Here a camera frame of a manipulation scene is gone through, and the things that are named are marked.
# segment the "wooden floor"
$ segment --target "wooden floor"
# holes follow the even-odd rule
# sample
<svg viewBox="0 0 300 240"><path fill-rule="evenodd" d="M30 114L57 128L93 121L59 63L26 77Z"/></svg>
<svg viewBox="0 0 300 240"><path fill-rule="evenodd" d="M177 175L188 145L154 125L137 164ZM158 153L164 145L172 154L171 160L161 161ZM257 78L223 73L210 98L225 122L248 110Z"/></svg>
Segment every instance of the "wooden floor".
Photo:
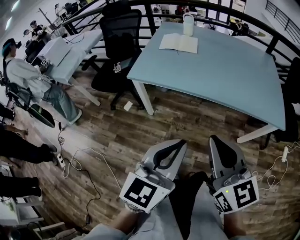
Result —
<svg viewBox="0 0 300 240"><path fill-rule="evenodd" d="M83 116L76 125L67 127L61 133L65 138L63 156L70 159L76 150L87 147L103 153L121 186L147 149L156 143L185 139L188 150L180 173L210 173L207 155L210 135L215 134L235 142L237 137L255 129L246 124L247 115L238 111L175 91L161 92L149 85L146 88L156 110L153 116L149 116L146 111L137 110L136 103L129 94L121 99L116 111L111 111L109 104L113 94L92 90L91 80L84 78L81 72L76 77L78 82L99 99L101 106L97 107L89 102L73 87L67 90L83 110ZM126 112L123 106L128 100L135 105ZM57 120L64 121L53 109L48 109ZM46 127L20 109L17 110L16 125L29 129L27 140L31 143L40 145L42 142L51 142L60 150L57 141L58 126L55 129ZM258 171L259 176L272 166L274 159L282 154L287 144L275 143L271 139L267 149L259 150L261 141L259 138L240 144L248 166L252 171ZM89 205L92 222L86 228L91 230L99 223L108 224L123 207L118 198L120 189L101 156L85 150L79 151L75 158L80 161L83 169L90 172L101 193L101 199L92 201ZM300 226L295 222L300 212L299 159L300 151L295 149L288 155L288 171L282 182L270 191L260 190L259 203L244 210L247 233L256 239L285 240L295 236ZM273 174L280 179L284 171L285 164L279 159L267 176ZM70 168L69 177L63 179L62 170L50 163L23 163L22 173L24 176L38 176L40 179L45 207L39 209L39 212L48 223L65 221L78 226L85 225L86 204L91 198L97 197L85 172ZM266 181L267 178L264 178L259 187L267 188Z"/></svg>

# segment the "white notebook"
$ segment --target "white notebook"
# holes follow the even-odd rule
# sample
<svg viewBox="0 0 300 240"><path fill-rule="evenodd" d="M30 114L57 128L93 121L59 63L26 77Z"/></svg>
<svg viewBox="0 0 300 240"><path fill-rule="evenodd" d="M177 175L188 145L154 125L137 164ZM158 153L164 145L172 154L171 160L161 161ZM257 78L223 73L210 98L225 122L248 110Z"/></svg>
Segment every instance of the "white notebook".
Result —
<svg viewBox="0 0 300 240"><path fill-rule="evenodd" d="M174 49L177 51L198 53L198 39L178 33L165 34L159 49Z"/></svg>

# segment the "table leg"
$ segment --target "table leg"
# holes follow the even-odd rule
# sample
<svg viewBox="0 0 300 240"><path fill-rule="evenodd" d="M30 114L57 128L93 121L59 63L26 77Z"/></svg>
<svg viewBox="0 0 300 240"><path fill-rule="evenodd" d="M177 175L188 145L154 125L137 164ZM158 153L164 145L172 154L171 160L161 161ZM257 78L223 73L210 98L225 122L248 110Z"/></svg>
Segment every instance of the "table leg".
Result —
<svg viewBox="0 0 300 240"><path fill-rule="evenodd" d="M255 139L257 137L260 137L260 136L266 135L268 133L274 132L275 130L278 130L278 128L271 125L271 124L268 124L268 125L260 128L260 129L258 129L258 130L253 131L252 133L248 133L246 135L243 135L242 137L239 137L236 142L237 143L244 143L244 142L250 141L252 139Z"/></svg>
<svg viewBox="0 0 300 240"><path fill-rule="evenodd" d="M142 103L144 103L147 113L149 115L153 115L154 110L152 108L152 105L151 105L151 102L148 97L148 94L147 94L144 84L142 82L138 82L138 81L134 81L134 80L132 80L132 82L135 86L137 93L139 94L139 96L142 100Z"/></svg>
<svg viewBox="0 0 300 240"><path fill-rule="evenodd" d="M80 91L87 99L89 99L91 102L93 102L94 104L96 104L97 106L100 106L100 102L93 96L91 95L86 89L83 88L83 86L81 86L76 80L75 78L71 77L70 83L73 84L73 86Z"/></svg>

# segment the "black railing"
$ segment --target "black railing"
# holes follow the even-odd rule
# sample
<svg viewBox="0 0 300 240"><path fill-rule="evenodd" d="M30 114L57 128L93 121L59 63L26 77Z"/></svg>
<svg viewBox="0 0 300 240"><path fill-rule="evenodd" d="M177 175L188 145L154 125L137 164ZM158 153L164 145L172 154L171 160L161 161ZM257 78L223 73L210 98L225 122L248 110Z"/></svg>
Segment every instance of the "black railing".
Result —
<svg viewBox="0 0 300 240"><path fill-rule="evenodd" d="M278 49L276 49L276 44L278 41L282 42L283 44L285 44L287 47L289 47L293 52L296 53L296 55L298 55L300 57L300 49L297 48L290 40L288 40L286 37L284 37L283 35L281 35L279 32L277 32L276 30L274 30L273 28L269 27L268 25L264 24L263 22L247 15L244 14L242 12L239 12L237 10L234 10L232 8L229 7L224 7L218 4L213 4L213 3L209 3L209 2L205 2L205 1L199 1L199 0L190 0L189 2L186 2L184 0L130 0L129 1L129 5L130 6L145 6L145 10L146 10L146 14L142 15L142 17L147 17L148 18L148 22L149 22L149 26L142 26L141 28L143 29L150 29L151 31L151 35L153 36L153 34L155 33L156 29L159 28L158 26L155 26L155 22L154 22L154 17L167 17L167 18L181 18L182 16L179 15L166 15L166 14L153 14L152 10L151 10L151 4L157 5L157 4L170 4L170 5L189 5L192 7L199 7L199 8L204 8L206 10L215 10L217 12L220 13L225 13L228 14L229 16L233 16L236 17L238 19L241 19L243 22L247 22L250 23L260 29L262 29L263 31L269 33L270 35L273 36L271 42L269 44L265 43L264 41L262 41L261 39L252 36L250 34L241 32L241 30L236 30L233 29L231 26L229 26L228 24L224 23L224 22L218 22L218 21L214 21L211 19L207 19L207 18L203 18L203 17L195 17L194 20L195 21L199 21L199 22L204 22L204 23L209 23L209 24L213 24L213 25L217 25L217 26L221 26L230 30L233 30L235 32L240 32L242 33L242 35L247 36L249 38L254 39L255 41L265 45L267 47L266 53L268 54L272 54L272 52L276 52L279 55L281 55L283 58L285 58L287 61L292 62L292 60L287 57L285 54L283 54L282 52L280 52ZM65 21L63 23L63 25L66 27L66 29L68 30L69 34L73 35L78 33L76 28L72 25L73 22L81 20L87 16L91 16L91 15L98 15L100 13L102 13L102 9L103 7L99 7L96 9L93 9L87 13L84 13L82 15L79 16L75 16L72 17L71 19ZM90 23L87 24L83 27L80 27L80 29L84 29L87 26L92 26L94 25L94 28L98 25L99 23ZM144 37L144 36L140 36L140 39L149 39L151 37ZM105 48L105 45L101 45L101 46L97 46L94 48Z"/></svg>
<svg viewBox="0 0 300 240"><path fill-rule="evenodd" d="M300 44L300 29L296 24L278 7L267 0L266 10L284 27L295 43Z"/></svg>

